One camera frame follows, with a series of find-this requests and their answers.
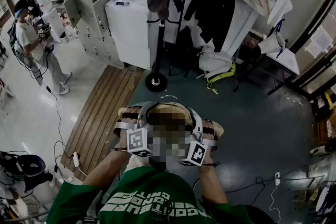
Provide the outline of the person's left hand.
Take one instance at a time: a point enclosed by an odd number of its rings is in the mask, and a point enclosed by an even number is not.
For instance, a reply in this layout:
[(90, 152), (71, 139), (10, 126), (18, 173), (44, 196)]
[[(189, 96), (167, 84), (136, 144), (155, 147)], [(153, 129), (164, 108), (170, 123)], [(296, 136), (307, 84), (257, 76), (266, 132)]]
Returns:
[(124, 123), (136, 124), (141, 106), (129, 106), (127, 108), (120, 108), (118, 110), (118, 121)]

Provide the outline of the beige shirt clothes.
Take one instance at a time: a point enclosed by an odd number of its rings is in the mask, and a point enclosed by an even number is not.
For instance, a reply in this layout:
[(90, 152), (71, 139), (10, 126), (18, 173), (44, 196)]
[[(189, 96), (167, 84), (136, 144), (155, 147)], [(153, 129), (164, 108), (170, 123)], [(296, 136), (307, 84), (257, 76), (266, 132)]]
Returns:
[(189, 109), (179, 103), (159, 103), (152, 108), (147, 116), (147, 122), (154, 126), (170, 129), (194, 127), (194, 120)]

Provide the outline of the white table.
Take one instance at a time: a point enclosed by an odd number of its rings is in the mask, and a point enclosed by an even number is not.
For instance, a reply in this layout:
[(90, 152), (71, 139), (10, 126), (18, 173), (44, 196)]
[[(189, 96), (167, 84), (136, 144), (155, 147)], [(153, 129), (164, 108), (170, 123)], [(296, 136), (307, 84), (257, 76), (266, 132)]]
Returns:
[(290, 51), (287, 47), (286, 49), (276, 58), (277, 53), (262, 54), (268, 57), (270, 60), (275, 62), (277, 67), (281, 70), (282, 80), (279, 81), (278, 85), (274, 84), (273, 89), (271, 89), (267, 94), (271, 95), (278, 91), (283, 86), (290, 86), (292, 80), (300, 75), (297, 60), (295, 54)]

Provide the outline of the white bag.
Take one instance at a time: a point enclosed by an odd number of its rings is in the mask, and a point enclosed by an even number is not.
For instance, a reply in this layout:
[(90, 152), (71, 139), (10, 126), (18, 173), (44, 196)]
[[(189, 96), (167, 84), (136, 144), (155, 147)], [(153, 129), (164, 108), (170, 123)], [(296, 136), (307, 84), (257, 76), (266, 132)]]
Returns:
[(277, 53), (276, 58), (286, 49), (287, 42), (280, 33), (282, 22), (285, 19), (281, 19), (274, 28), (272, 28), (270, 34), (266, 39), (261, 41), (258, 46), (261, 54)]

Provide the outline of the person's right hand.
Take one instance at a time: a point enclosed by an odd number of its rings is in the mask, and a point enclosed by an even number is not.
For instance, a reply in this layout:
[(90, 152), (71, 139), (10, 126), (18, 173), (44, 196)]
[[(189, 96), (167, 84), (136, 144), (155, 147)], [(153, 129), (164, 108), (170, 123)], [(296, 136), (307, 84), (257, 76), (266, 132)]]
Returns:
[(215, 121), (202, 119), (203, 138), (208, 140), (218, 140), (223, 134), (223, 127)]

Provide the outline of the black coat stand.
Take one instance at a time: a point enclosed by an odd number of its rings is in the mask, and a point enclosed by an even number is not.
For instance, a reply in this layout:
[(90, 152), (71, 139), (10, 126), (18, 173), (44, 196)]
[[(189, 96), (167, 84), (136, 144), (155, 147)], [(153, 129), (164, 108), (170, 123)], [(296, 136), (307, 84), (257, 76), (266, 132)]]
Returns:
[(162, 92), (167, 87), (167, 78), (160, 73), (160, 64), (162, 59), (162, 52), (164, 47), (164, 34), (165, 34), (165, 23), (169, 21), (169, 18), (166, 20), (160, 20), (159, 17), (157, 20), (148, 20), (147, 23), (159, 23), (158, 39), (157, 39), (157, 48), (156, 48), (156, 59), (154, 63), (154, 70), (147, 75), (145, 79), (145, 85), (148, 90), (151, 92)]

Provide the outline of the wooden slat floor mat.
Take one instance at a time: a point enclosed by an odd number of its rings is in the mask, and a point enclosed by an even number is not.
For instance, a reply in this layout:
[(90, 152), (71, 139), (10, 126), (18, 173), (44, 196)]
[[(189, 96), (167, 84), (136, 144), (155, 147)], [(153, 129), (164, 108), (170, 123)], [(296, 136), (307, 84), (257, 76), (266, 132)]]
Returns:
[[(83, 181), (108, 154), (116, 136), (113, 128), (118, 110), (126, 107), (140, 82), (144, 70), (139, 67), (119, 69), (108, 65), (93, 87), (65, 146), (60, 163)], [(78, 153), (79, 167), (72, 159)]]

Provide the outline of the person's left forearm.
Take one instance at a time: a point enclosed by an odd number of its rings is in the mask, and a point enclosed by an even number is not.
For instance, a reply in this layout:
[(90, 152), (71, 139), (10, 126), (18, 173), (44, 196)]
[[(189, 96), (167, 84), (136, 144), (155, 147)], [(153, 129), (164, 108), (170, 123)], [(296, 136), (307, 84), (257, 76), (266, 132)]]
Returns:
[(120, 134), (119, 142), (112, 150), (84, 179), (82, 185), (99, 187), (103, 190), (113, 183), (119, 173), (120, 168), (130, 159), (127, 152), (127, 135), (125, 132)]

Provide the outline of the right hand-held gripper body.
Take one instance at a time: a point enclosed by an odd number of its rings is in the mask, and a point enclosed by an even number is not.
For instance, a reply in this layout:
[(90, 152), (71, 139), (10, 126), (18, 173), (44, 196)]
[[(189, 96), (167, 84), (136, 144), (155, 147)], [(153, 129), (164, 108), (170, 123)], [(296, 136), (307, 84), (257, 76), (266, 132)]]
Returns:
[(216, 140), (203, 138), (203, 133), (196, 132), (185, 139), (184, 148), (180, 149), (180, 164), (184, 166), (202, 166), (208, 150), (217, 146)]

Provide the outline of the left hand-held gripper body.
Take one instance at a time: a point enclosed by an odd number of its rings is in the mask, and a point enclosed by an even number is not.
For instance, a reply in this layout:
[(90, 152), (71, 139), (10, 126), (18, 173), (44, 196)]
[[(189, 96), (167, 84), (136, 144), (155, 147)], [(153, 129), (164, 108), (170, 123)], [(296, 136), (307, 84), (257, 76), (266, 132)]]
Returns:
[(143, 121), (137, 121), (136, 123), (117, 122), (114, 130), (126, 131), (128, 153), (138, 157), (154, 156), (155, 135), (151, 125)]

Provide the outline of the white garment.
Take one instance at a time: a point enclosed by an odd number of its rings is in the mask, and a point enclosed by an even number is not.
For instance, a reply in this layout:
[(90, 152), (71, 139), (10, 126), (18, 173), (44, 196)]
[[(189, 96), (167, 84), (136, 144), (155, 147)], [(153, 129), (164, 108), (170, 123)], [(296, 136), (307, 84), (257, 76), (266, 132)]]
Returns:
[(259, 15), (267, 19), (267, 24), (275, 27), (285, 14), (293, 8), (291, 0), (243, 0)]

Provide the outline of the person in green sleeve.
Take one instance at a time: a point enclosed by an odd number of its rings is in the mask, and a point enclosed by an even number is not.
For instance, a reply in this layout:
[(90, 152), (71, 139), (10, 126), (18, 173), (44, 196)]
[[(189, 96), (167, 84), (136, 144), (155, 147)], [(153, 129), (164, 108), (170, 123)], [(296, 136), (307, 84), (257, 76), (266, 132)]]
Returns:
[(253, 224), (242, 205), (202, 210), (187, 182), (154, 168), (125, 172), (105, 204), (103, 194), (99, 187), (64, 183), (47, 224)]

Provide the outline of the white backpack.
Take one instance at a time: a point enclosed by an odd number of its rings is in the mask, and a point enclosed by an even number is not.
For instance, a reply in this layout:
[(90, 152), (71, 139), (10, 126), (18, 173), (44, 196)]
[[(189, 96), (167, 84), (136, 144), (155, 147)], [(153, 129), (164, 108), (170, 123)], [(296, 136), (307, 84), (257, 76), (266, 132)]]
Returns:
[(218, 95), (213, 84), (219, 80), (232, 77), (236, 72), (236, 64), (227, 53), (215, 52), (213, 47), (204, 46), (198, 54), (198, 67), (202, 74), (197, 77), (206, 80), (207, 89)]

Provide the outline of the person's right forearm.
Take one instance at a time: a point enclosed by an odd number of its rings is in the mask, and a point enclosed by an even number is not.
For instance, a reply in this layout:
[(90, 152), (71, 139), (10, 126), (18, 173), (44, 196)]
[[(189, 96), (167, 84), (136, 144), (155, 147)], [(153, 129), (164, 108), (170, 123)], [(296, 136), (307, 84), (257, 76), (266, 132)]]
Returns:
[(210, 204), (227, 204), (228, 200), (216, 174), (212, 158), (207, 155), (204, 162), (205, 164), (198, 167), (203, 198)]

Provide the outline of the black coat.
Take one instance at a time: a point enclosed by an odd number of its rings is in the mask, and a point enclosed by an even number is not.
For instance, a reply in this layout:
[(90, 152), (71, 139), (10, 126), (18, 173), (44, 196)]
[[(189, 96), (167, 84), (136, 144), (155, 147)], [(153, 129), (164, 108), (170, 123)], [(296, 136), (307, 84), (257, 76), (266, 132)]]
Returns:
[(205, 43), (213, 42), (214, 51), (220, 52), (227, 37), (233, 14), (235, 0), (191, 0), (184, 20), (193, 16), (201, 29), (200, 37)]

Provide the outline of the silver wire hanger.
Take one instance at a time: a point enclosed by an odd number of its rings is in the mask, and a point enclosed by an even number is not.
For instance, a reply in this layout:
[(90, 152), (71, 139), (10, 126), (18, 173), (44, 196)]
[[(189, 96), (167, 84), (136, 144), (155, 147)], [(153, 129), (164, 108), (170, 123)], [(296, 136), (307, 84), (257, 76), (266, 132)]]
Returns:
[(174, 95), (171, 95), (171, 94), (165, 94), (165, 95), (162, 95), (160, 96), (160, 102), (159, 104), (161, 105), (176, 105), (178, 104), (178, 98)]

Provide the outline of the white cabinet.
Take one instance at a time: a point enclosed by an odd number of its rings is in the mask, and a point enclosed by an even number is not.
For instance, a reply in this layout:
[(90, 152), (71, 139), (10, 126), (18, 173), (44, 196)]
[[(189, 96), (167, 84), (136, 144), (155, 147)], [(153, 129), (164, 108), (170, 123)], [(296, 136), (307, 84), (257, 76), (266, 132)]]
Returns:
[(148, 41), (148, 9), (132, 1), (109, 1), (105, 4), (111, 35), (122, 62), (151, 68)]

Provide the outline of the black bag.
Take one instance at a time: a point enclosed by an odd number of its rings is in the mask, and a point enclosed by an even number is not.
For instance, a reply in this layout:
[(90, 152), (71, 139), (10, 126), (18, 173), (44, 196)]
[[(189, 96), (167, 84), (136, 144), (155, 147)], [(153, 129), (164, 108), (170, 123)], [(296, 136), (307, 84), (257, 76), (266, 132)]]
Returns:
[(184, 77), (187, 77), (190, 70), (197, 70), (199, 67), (199, 56), (202, 47), (194, 47), (191, 29), (185, 26), (177, 35), (177, 42), (164, 43), (165, 52), (170, 61), (169, 76), (172, 75), (173, 67), (185, 70)]

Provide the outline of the white water dispenser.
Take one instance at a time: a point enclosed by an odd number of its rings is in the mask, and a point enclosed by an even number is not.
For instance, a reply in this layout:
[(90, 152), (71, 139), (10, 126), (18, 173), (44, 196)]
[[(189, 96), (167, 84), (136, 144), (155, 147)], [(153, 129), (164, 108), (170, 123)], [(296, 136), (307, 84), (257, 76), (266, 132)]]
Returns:
[(42, 12), (41, 18), (44, 23), (49, 23), (51, 30), (50, 35), (57, 43), (66, 44), (69, 42), (66, 35), (65, 28), (63, 27), (62, 20), (57, 10), (53, 7), (51, 0), (36, 0), (39, 9)]

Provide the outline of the gray cap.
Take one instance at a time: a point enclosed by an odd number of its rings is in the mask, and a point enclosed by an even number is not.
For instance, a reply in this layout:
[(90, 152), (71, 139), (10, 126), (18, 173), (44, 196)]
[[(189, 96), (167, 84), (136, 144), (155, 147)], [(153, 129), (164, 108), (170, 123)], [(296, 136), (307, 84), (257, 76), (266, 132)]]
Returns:
[(147, 0), (149, 11), (157, 13), (160, 20), (166, 20), (169, 17), (168, 0)]

